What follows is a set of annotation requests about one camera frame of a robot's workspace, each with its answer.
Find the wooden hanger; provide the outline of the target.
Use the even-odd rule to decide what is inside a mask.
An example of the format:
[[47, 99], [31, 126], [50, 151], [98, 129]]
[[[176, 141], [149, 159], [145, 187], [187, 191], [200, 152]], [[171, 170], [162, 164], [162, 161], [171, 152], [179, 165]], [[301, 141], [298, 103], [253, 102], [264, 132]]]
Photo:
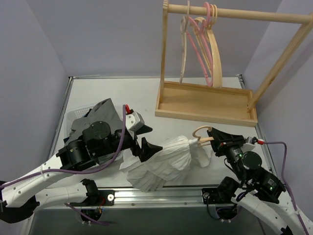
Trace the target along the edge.
[[217, 21], [218, 10], [216, 5], [209, 4], [208, 2], [205, 2], [203, 6], [206, 9], [206, 18], [197, 17], [195, 22], [199, 27], [198, 35], [200, 36], [201, 49], [204, 52], [203, 58], [207, 63], [207, 68], [211, 76], [206, 80], [209, 87], [221, 88], [223, 86], [221, 58], [212, 29]]
[[200, 51], [197, 56], [207, 86], [219, 88], [222, 85], [222, 68], [213, 25], [217, 21], [217, 6], [205, 2], [206, 17], [196, 17], [190, 20]]
[[197, 132], [201, 129], [206, 129], [207, 131], [211, 132], [213, 128], [209, 125], [205, 125], [205, 126], [200, 126], [193, 131], [192, 136], [198, 140], [197, 147], [204, 147], [204, 146], [210, 145], [211, 141], [214, 140], [213, 137], [202, 137], [202, 136], [197, 135]]

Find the white shirt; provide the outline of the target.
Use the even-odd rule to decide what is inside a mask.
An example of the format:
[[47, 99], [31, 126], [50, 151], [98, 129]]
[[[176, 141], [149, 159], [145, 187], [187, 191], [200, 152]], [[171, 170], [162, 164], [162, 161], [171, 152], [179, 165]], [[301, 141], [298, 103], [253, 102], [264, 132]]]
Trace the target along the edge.
[[197, 139], [177, 136], [167, 139], [161, 147], [161, 151], [144, 162], [129, 150], [123, 152], [119, 170], [126, 174], [132, 187], [149, 192], [162, 188], [167, 182], [180, 185], [192, 166], [207, 167], [210, 163], [211, 156], [198, 145]]

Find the grey garment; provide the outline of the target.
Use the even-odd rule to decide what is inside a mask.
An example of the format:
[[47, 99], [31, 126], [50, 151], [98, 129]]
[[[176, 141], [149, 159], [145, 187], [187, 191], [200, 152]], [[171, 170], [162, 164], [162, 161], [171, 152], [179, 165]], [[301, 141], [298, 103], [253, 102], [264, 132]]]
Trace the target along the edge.
[[65, 148], [79, 147], [93, 159], [111, 159], [117, 151], [122, 127], [123, 122], [112, 100], [105, 99], [85, 116], [74, 120]]

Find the pink plastic hanger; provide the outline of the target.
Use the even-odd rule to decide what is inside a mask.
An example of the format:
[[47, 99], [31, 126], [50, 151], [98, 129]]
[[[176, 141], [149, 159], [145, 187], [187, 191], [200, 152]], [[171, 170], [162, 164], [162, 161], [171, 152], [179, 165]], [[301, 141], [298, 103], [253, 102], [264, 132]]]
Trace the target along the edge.
[[197, 48], [197, 46], [195, 45], [192, 37], [190, 36], [190, 33], [188, 32], [187, 30], [187, 35], [189, 37], [189, 40], [192, 44], [192, 47], [197, 55], [197, 58], [198, 58], [198, 62], [201, 66], [201, 69], [202, 69], [202, 72], [203, 72], [203, 75], [204, 75], [204, 78], [205, 78], [205, 81], [206, 81], [206, 84], [207, 84], [207, 78], [210, 78], [210, 74], [209, 74], [209, 71], [208, 71], [208, 68], [207, 68], [207, 63], [205, 62], [204, 58], [203, 58], [203, 55], [204, 55], [204, 52], [202, 51], [202, 46], [201, 46], [201, 42], [200, 42], [200, 36], [198, 35], [198, 30], [199, 30], [199, 27], [197, 25], [197, 23], [195, 22], [195, 19], [196, 18], [191, 18], [189, 17], [189, 20], [188, 20], [188, 25], [190, 25], [192, 27], [192, 30], [193, 30], [193, 33], [197, 39], [197, 43], [198, 43], [198, 47], [199, 49]]

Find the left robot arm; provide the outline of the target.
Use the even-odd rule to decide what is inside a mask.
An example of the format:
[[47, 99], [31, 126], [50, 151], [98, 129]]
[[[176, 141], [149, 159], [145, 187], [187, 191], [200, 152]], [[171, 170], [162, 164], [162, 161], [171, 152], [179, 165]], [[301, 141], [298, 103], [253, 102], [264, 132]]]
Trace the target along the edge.
[[72, 175], [97, 173], [107, 168], [125, 149], [130, 149], [141, 161], [150, 159], [163, 148], [145, 138], [139, 144], [137, 134], [151, 131], [143, 125], [134, 134], [125, 126], [112, 132], [104, 121], [93, 123], [78, 139], [66, 144], [40, 167], [14, 181], [0, 183], [0, 219], [17, 223], [39, 210], [59, 204], [96, 205], [101, 194], [94, 180], [83, 179], [60, 188], [51, 185]]

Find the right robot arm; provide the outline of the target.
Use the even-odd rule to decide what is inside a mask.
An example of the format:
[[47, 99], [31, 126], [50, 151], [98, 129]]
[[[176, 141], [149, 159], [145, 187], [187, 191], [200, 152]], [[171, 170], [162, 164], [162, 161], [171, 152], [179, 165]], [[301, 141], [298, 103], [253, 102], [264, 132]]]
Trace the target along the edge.
[[243, 152], [245, 144], [266, 142], [245, 138], [208, 127], [208, 138], [217, 157], [224, 156], [236, 179], [225, 177], [217, 187], [223, 202], [244, 208], [267, 224], [277, 235], [311, 235], [313, 222], [297, 206], [284, 179], [262, 167], [262, 159], [254, 151]]

